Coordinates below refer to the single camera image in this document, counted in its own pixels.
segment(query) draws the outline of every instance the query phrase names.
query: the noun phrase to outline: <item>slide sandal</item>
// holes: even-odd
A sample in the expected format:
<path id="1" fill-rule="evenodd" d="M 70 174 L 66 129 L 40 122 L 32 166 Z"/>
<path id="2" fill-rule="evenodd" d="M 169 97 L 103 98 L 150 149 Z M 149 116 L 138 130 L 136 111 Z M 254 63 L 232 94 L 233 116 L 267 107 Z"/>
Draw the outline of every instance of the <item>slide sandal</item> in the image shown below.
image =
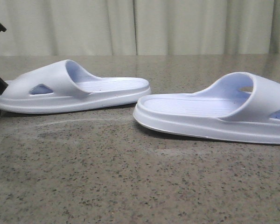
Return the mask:
<path id="1" fill-rule="evenodd" d="M 17 113 L 60 113 L 123 105 L 151 93 L 147 80 L 97 77 L 71 60 L 56 62 L 6 81 L 0 109 Z"/>
<path id="2" fill-rule="evenodd" d="M 280 144 L 280 84 L 235 72 L 196 93 L 141 97 L 133 115 L 141 125 L 164 133 Z"/>

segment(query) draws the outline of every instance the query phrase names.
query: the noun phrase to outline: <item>granite countertop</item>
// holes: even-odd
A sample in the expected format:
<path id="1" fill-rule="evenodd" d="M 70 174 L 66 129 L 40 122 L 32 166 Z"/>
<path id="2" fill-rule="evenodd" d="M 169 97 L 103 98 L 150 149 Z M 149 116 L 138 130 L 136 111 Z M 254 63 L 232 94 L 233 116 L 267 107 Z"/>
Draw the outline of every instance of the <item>granite countertop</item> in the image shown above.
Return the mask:
<path id="1" fill-rule="evenodd" d="M 0 76 L 63 59 L 153 93 L 195 92 L 234 71 L 280 82 L 280 55 L 11 56 Z M 132 105 L 52 115 L 0 111 L 0 223 L 280 223 L 280 146 L 148 130 Z"/>

